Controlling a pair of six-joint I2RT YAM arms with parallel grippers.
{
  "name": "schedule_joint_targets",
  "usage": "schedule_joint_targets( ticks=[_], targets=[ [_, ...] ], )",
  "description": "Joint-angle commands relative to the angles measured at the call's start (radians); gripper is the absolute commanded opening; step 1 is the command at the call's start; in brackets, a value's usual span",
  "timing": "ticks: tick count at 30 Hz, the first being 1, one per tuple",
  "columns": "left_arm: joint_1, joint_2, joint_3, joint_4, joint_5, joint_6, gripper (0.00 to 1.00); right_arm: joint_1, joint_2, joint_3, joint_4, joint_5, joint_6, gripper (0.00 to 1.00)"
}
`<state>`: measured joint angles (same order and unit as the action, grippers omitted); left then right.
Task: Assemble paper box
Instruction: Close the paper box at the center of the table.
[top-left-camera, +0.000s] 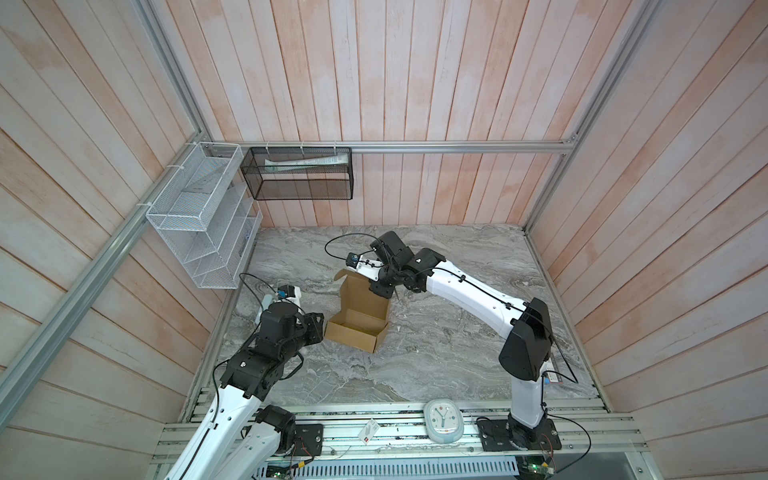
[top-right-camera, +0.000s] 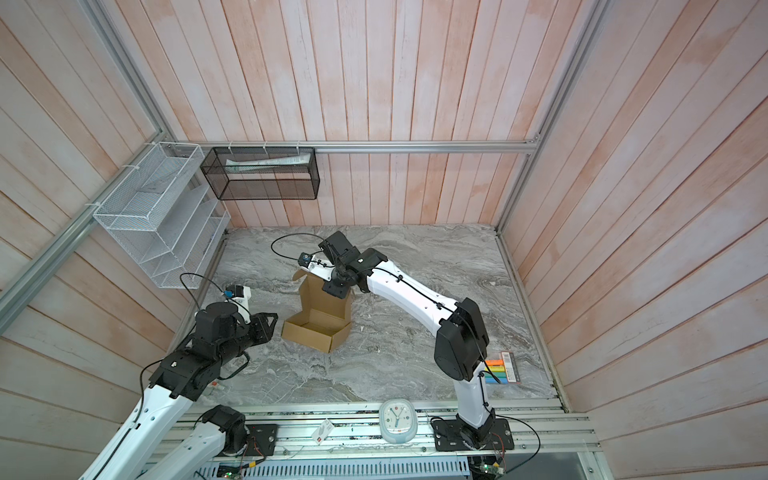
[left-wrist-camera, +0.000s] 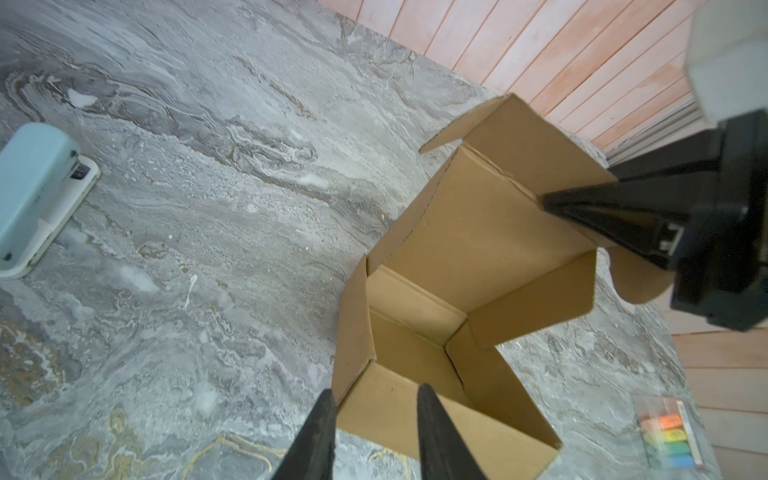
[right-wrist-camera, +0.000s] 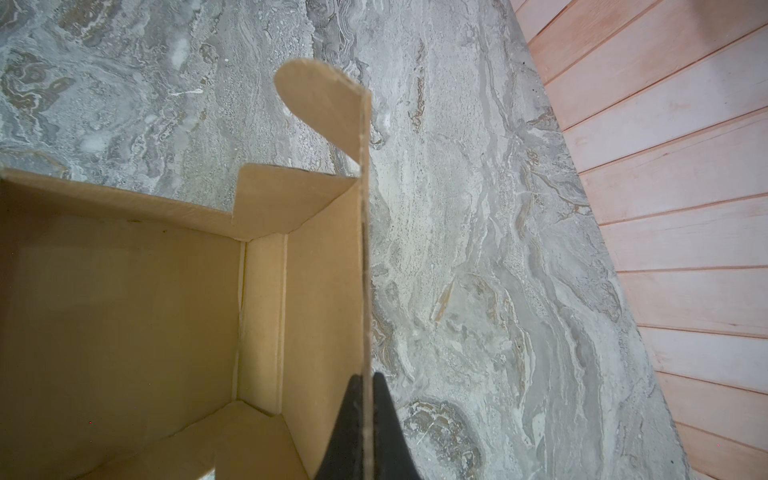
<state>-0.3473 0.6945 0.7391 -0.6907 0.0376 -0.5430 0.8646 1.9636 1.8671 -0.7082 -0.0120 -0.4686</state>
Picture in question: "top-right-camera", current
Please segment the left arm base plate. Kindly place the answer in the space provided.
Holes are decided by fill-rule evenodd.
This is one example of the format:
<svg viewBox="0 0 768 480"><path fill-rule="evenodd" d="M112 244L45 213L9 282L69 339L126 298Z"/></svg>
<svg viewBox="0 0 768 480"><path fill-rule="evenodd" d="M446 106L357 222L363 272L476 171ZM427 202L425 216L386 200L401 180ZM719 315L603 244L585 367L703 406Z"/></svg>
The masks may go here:
<svg viewBox="0 0 768 480"><path fill-rule="evenodd" d="M227 434L224 452L228 455L246 457L272 456L276 448L277 433L277 424L238 424Z"/></svg>

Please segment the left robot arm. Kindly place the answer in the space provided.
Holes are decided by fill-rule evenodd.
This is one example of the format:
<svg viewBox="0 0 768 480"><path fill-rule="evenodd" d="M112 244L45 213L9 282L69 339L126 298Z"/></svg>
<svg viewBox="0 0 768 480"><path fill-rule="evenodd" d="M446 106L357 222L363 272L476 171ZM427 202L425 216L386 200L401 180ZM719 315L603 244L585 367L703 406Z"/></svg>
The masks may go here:
<svg viewBox="0 0 768 480"><path fill-rule="evenodd" d="M177 421L215 380L222 367L269 342L278 315L234 302L209 304L195 328L158 362L133 412L82 474L84 479L186 479L216 456L241 460L256 437L245 415L224 405L204 412L192 433L149 470L144 467Z"/></svg>

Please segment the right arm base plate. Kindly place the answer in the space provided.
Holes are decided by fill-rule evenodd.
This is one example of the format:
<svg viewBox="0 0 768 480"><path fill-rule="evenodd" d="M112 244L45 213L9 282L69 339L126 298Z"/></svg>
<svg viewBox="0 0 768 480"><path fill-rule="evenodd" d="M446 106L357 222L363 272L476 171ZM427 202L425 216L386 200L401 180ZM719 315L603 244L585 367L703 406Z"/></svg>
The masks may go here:
<svg viewBox="0 0 768 480"><path fill-rule="evenodd" d="M458 451L507 451L514 449L514 440L509 423L505 419L490 417L479 429L463 420L430 419L435 449L439 452Z"/></svg>

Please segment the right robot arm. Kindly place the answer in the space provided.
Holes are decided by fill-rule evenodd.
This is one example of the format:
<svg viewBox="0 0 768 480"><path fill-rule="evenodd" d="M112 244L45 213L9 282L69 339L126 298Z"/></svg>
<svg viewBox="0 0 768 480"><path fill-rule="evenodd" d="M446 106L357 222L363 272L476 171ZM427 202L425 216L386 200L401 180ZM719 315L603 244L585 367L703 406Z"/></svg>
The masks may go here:
<svg viewBox="0 0 768 480"><path fill-rule="evenodd" d="M400 269L384 253L353 246L337 231L319 243L319 251L303 253L298 263L322 279L323 291L340 298L356 286L390 301L414 317L434 337L433 358L454 381L458 419L475 431L488 424L485 371L489 337L478 304L439 294Z"/></svg>

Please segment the brown cardboard box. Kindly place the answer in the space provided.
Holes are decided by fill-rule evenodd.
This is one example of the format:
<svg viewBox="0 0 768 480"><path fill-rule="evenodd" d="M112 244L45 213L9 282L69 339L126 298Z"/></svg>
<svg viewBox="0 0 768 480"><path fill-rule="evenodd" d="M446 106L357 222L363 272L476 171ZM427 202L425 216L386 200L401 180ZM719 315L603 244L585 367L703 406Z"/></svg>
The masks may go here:
<svg viewBox="0 0 768 480"><path fill-rule="evenodd" d="M281 337L323 353L331 353L348 338L353 326L354 293L337 298L323 290L324 280L297 271L293 281L301 280L298 293L302 309L284 321Z"/></svg>

